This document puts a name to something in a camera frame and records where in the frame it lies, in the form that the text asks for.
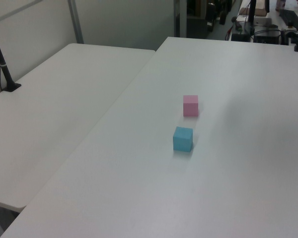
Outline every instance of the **table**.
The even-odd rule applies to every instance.
[[[176,126],[193,128],[191,153],[172,150]],[[298,53],[168,38],[12,237],[298,238]]]
[[[0,93],[0,206],[22,211],[153,54],[70,44]]]
[[[250,0],[243,0],[241,4],[241,8],[247,7],[247,5],[250,3]],[[269,17],[272,19],[272,24],[275,24],[278,26],[280,30],[288,29],[287,25],[284,23],[281,17],[279,17],[279,12],[275,10],[276,8],[276,0],[270,0],[270,12],[267,13],[266,17]],[[294,11],[298,16],[298,4],[296,0],[287,0],[285,9]],[[237,21],[245,21],[245,15],[239,15],[237,17]]]

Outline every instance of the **black device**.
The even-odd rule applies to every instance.
[[[288,25],[288,23],[291,21],[293,23],[293,26],[298,30],[298,16],[294,11],[280,9],[279,16],[282,18],[286,25]]]
[[[280,31],[276,28],[260,27],[254,28],[254,42],[263,44],[279,44]]]
[[[232,28],[232,41],[249,42],[252,34],[252,27],[249,22],[235,22],[235,27]]]
[[[1,52],[1,49],[0,49],[0,68],[2,69],[2,72],[3,72],[4,77],[6,79],[6,87],[3,88],[3,91],[13,92],[15,89],[17,89],[21,86],[21,84],[15,83],[12,80],[9,69],[6,66],[3,54]]]

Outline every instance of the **floor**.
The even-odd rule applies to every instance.
[[[205,20],[192,20],[188,19],[187,22],[187,37],[209,40],[224,40],[228,29],[232,26],[231,18],[237,16],[241,0],[236,0],[232,6],[231,12],[226,17],[225,25],[219,25],[216,22],[213,32],[207,31],[207,22]],[[10,224],[17,217],[18,213],[12,212],[7,209],[0,208],[0,226],[5,231]]]

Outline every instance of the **gray floor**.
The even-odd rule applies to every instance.
[[[17,212],[13,212],[0,207],[0,226],[2,227],[2,229],[5,231],[17,216]]]

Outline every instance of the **block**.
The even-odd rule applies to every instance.
[[[190,152],[193,144],[193,129],[178,127],[173,134],[173,150]]]
[[[199,116],[199,99],[198,95],[183,96],[183,116],[198,117]]]

